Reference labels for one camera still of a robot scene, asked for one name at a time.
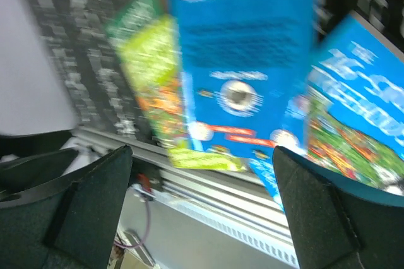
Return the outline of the blue back-cover book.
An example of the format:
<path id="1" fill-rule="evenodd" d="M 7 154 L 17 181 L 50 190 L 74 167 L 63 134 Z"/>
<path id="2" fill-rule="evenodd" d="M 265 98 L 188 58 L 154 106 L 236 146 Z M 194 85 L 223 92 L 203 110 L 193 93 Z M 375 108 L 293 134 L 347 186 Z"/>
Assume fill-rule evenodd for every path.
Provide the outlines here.
<path id="1" fill-rule="evenodd" d="M 250 158 L 275 147 L 314 39 L 314 0 L 169 0 L 187 137 Z"/>

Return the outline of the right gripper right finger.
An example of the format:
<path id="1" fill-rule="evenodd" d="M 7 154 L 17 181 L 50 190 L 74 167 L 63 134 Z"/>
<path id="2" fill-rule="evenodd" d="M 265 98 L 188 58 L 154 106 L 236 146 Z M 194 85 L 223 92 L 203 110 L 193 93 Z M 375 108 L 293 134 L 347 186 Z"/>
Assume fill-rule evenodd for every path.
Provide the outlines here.
<path id="1" fill-rule="evenodd" d="M 276 180 L 301 268 L 403 268 L 403 197 L 278 146 Z"/>

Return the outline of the dark green 104-Storey Treehouse book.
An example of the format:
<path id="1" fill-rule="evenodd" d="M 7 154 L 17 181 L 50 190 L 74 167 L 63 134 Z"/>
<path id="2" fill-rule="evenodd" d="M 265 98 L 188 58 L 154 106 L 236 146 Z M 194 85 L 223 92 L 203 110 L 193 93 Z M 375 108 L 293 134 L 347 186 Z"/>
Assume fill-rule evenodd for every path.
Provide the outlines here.
<path id="1" fill-rule="evenodd" d="M 105 26 L 111 46 L 118 49 L 164 13 L 162 0 L 132 0 Z"/>

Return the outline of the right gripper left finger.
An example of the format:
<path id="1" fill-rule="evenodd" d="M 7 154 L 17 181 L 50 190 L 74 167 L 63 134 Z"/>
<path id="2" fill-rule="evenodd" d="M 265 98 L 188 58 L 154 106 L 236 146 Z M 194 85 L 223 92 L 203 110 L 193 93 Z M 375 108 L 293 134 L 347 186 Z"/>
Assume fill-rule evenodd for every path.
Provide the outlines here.
<path id="1" fill-rule="evenodd" d="M 70 173 L 72 148 L 1 164 L 2 268 L 106 268 L 132 168 L 121 146 Z"/>

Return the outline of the lime green 65-Storey Treehouse book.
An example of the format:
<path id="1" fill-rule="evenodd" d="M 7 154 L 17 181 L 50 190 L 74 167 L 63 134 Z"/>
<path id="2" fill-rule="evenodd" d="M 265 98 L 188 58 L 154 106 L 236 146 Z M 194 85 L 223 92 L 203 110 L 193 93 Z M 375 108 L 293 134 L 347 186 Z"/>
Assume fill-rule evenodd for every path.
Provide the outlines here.
<path id="1" fill-rule="evenodd" d="M 163 15 L 117 43 L 124 75 L 171 164 L 178 169 L 244 172 L 229 153 L 191 149 L 182 103 L 181 71 L 173 45 L 173 22 Z"/>

